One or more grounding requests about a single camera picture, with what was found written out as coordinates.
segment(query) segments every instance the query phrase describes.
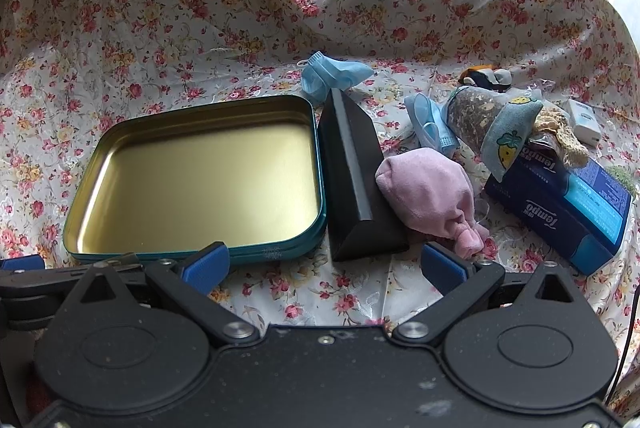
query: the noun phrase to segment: metal screw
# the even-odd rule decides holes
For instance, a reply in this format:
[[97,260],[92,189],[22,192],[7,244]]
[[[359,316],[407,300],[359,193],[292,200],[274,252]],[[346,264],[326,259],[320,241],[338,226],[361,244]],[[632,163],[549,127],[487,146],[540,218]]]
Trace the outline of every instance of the metal screw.
[[420,322],[405,322],[398,325],[398,332],[406,338],[417,340],[429,334],[429,328]]
[[244,322],[231,322],[222,327],[222,332],[230,338],[235,340],[242,340],[242,338],[248,338],[255,331],[253,325]]
[[333,336],[320,336],[318,338],[318,343],[320,345],[333,345],[335,343],[335,338]]

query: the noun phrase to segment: blue gripper pad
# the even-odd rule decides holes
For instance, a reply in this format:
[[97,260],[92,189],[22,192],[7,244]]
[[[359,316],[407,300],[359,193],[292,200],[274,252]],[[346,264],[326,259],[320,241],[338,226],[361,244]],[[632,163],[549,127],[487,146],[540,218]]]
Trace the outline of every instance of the blue gripper pad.
[[44,260],[37,254],[30,254],[18,258],[7,258],[0,263],[0,269],[5,271],[31,271],[44,268]]
[[177,266],[180,279],[205,296],[229,273],[229,250],[222,242],[214,242],[192,254]]
[[465,283],[474,273],[473,266],[436,242],[422,246],[422,275],[443,295]]

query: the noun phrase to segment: black triangular block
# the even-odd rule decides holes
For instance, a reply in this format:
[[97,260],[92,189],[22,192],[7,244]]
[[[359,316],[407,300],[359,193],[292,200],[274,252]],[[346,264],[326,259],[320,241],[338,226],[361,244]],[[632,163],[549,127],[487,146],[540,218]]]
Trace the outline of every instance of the black triangular block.
[[332,259],[408,249],[406,229],[376,184],[384,157],[367,113],[332,88],[318,132]]

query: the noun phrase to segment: pink flower pattern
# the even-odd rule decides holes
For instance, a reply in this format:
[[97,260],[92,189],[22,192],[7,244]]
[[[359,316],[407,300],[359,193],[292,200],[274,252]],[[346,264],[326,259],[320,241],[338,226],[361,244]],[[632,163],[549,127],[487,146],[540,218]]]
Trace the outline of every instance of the pink flower pattern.
[[[606,134],[593,156],[640,177],[640,62],[604,0],[6,0],[0,254],[71,264],[61,240],[65,216],[90,153],[117,122],[300,94],[296,64],[316,50],[374,69],[350,95],[376,123],[386,155],[417,146],[405,94],[442,99],[464,68],[492,62],[509,68],[516,85],[552,79],[554,97],[593,105]],[[484,166],[466,147],[456,160],[480,187]],[[492,237],[479,257],[516,271],[556,259],[500,206],[486,220]],[[618,348],[640,281],[636,228],[630,221],[615,262],[588,278],[575,275]],[[217,296],[261,329],[269,322],[392,328],[439,297],[417,264],[412,250],[338,270],[325,242],[298,260],[234,271]],[[640,379],[631,375],[639,347],[640,328],[614,403],[622,413],[640,408]]]

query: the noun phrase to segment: teal tin box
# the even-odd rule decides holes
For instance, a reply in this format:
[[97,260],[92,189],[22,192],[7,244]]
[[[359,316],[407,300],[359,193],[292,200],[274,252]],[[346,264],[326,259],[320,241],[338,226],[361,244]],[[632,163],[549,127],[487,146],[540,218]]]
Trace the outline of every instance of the teal tin box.
[[63,231],[83,263],[181,259],[213,241],[231,264],[290,259],[322,240],[313,107],[275,95],[123,121],[98,142]]

